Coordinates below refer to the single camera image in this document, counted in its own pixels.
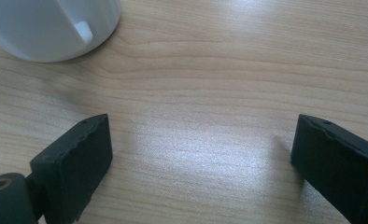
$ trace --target white plastic object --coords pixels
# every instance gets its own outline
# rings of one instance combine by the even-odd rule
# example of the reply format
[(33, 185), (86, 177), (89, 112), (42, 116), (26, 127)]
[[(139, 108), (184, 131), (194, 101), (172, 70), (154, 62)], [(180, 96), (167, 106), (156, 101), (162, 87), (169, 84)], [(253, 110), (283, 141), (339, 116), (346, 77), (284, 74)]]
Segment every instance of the white plastic object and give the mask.
[(102, 44), (120, 19), (120, 0), (0, 0), (0, 46), (50, 63)]

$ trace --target black object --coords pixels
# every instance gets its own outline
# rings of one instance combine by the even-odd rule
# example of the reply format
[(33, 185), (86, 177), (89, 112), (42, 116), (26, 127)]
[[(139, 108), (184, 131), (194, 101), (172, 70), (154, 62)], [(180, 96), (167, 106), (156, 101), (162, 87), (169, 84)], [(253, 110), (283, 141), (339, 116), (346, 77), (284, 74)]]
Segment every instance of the black object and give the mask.
[(108, 116), (84, 119), (35, 156), (32, 173), (0, 175), (0, 223), (78, 220), (112, 160)]
[(291, 163), (351, 223), (368, 223), (368, 142), (329, 122), (298, 118)]

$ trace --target white cup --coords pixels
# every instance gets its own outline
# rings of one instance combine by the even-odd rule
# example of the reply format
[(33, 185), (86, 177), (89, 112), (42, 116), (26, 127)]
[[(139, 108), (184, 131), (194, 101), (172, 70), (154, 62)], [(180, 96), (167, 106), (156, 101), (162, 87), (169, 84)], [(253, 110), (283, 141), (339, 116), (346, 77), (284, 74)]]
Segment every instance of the white cup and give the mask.
[(102, 44), (120, 19), (120, 0), (0, 0), (0, 46), (50, 63)]

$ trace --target wooden table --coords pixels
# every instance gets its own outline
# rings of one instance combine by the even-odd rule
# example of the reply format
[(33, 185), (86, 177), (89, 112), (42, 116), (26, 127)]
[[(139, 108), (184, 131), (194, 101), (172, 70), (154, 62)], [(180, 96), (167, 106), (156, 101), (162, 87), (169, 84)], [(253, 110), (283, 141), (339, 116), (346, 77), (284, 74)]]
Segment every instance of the wooden table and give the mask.
[(121, 5), (74, 60), (0, 48), (0, 174), (107, 113), (113, 163), (79, 223), (347, 223), (290, 150), (301, 113), (368, 140), (368, 0)]

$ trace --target black rubber pad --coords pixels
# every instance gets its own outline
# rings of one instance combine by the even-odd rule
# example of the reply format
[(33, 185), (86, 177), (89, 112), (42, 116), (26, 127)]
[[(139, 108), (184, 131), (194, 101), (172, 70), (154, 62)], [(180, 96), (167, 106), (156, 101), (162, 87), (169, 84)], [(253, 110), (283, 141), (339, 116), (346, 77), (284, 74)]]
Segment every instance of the black rubber pad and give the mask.
[(84, 119), (34, 157), (34, 181), (48, 193), (49, 224), (73, 223), (112, 160), (108, 116)]
[(368, 223), (368, 142), (329, 122), (298, 118), (291, 163), (351, 223)]

